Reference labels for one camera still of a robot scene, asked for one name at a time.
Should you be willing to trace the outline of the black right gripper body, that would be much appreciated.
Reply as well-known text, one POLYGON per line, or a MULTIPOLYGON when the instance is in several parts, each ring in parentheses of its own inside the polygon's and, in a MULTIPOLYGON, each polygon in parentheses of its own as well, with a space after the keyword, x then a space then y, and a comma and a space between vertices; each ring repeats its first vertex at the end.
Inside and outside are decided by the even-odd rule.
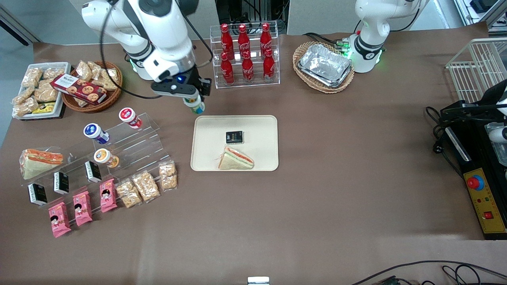
POLYGON ((197 99, 200 95, 200 76, 197 74, 170 76, 161 82, 153 82, 151 89, 156 95, 197 99))

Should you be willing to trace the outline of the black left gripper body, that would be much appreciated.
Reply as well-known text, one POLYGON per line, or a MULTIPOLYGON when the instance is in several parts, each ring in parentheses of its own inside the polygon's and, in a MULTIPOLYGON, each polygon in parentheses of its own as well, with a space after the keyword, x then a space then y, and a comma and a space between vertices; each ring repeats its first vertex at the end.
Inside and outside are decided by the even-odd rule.
MULTIPOLYGON (((505 105, 507 98, 507 80, 490 87, 485 91, 480 100, 480 105, 505 105)), ((506 117, 506 108, 492 109, 484 112, 485 118, 504 118, 506 117)))

